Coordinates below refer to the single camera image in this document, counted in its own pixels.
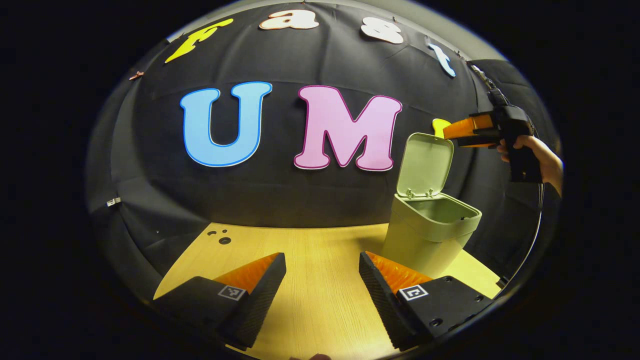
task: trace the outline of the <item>trash can lid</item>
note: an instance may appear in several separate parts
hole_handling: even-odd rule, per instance
[[[437,136],[413,133],[406,141],[396,190],[399,196],[433,196],[447,182],[453,143]]]

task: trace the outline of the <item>hand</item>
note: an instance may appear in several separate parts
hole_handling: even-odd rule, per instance
[[[292,356],[289,358],[289,360],[300,360],[300,359]],[[331,360],[331,358],[324,354],[316,354],[312,356],[309,360]]]
[[[533,136],[520,135],[513,144],[514,149],[521,149],[522,146],[526,146],[533,150],[533,154],[540,162],[540,174],[542,175],[542,182],[551,184],[560,197],[562,197],[562,181],[564,164],[560,158],[558,158],[549,147],[543,143],[540,139]],[[504,162],[509,162],[509,152],[507,151],[506,143],[504,139],[500,140],[497,150],[502,154],[501,158]]]

